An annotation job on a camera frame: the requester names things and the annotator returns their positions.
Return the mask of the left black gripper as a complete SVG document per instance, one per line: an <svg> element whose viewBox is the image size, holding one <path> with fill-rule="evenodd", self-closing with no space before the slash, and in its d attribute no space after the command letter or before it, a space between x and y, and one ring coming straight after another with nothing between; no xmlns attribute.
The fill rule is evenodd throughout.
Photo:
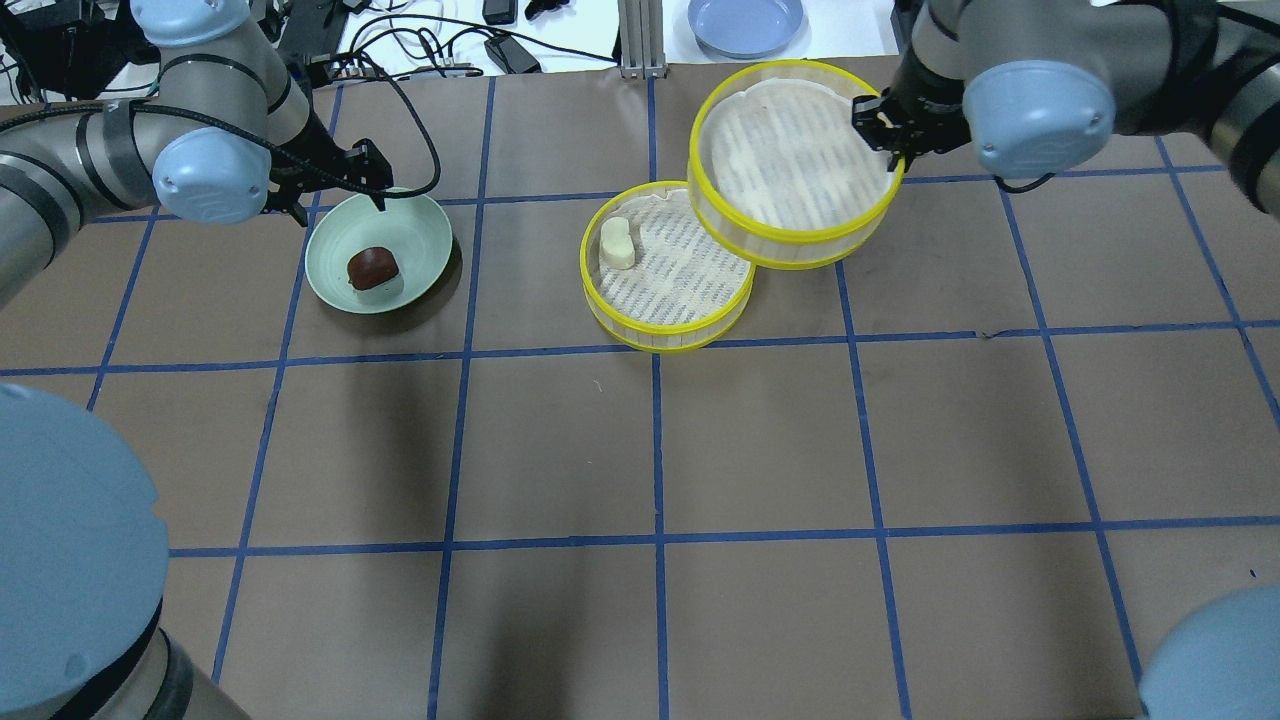
<svg viewBox="0 0 1280 720"><path fill-rule="evenodd" d="M268 210L284 213L301 227L310 227L310 214L301 204L306 193L334 190L344 181L358 186L378 211L387 210L387 192L394 184L393 169L381 150L362 138L340 149L332 138L300 138L271 154Z"/></svg>

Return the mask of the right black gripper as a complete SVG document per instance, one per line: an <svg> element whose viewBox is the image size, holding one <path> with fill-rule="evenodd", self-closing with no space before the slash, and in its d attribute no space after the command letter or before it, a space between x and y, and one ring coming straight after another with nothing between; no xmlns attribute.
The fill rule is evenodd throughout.
<svg viewBox="0 0 1280 720"><path fill-rule="evenodd" d="M909 161L916 158L947 154L972 142L959 105L938 105L897 88L855 97L851 123L870 149L890 152L888 173L906 174Z"/></svg>

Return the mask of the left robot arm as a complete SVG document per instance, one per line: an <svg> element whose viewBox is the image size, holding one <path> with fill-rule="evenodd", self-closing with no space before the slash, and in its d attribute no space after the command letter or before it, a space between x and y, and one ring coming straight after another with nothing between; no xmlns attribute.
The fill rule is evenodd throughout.
<svg viewBox="0 0 1280 720"><path fill-rule="evenodd" d="M392 187L372 143L333 141L247 1L134 1L131 14L160 53L155 99L3 123L4 301L115 211L305 222L302 193ZM104 420L3 386L5 719L244 717L163 628L169 547L156 497Z"/></svg>

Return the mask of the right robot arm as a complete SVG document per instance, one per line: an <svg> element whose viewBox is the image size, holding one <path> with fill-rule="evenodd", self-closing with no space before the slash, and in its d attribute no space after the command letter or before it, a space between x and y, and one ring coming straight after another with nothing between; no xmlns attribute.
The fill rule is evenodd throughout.
<svg viewBox="0 0 1280 720"><path fill-rule="evenodd" d="M1277 4L899 1L909 33L892 85L852 102L890 168L972 146L1004 205L1115 135L1188 132L1258 211L1277 215ZM1033 275L1027 288L1080 474L1091 533L1143 719L1244 719L1277 707L1277 588L1193 611L1143 667Z"/></svg>

